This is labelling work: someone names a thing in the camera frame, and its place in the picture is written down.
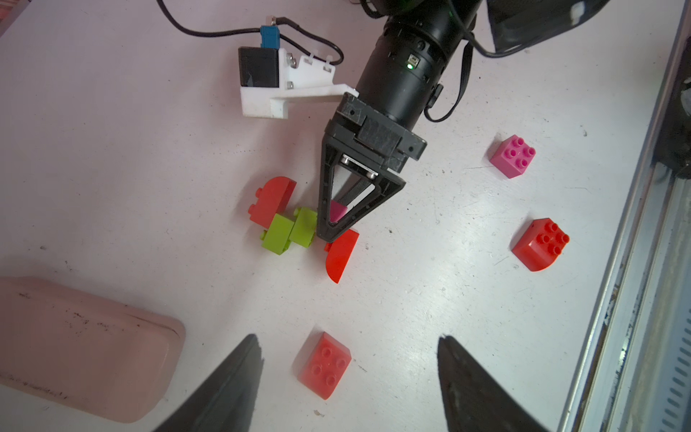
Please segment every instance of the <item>green lego brick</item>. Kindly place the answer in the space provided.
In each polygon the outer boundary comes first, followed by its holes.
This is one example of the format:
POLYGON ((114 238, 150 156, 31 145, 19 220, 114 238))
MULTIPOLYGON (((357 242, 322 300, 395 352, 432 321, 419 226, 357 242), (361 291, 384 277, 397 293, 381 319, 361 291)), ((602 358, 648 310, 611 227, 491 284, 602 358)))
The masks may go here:
POLYGON ((261 247, 278 255, 287 251, 290 246, 288 237, 290 237, 293 224, 295 223, 292 220, 280 214, 274 215, 269 230, 264 231, 264 234, 261 235, 261 239, 264 240, 261 247))
POLYGON ((316 231, 316 212, 307 207, 300 207, 295 210, 294 215, 297 219, 290 232, 290 241, 302 247, 309 247, 316 231))

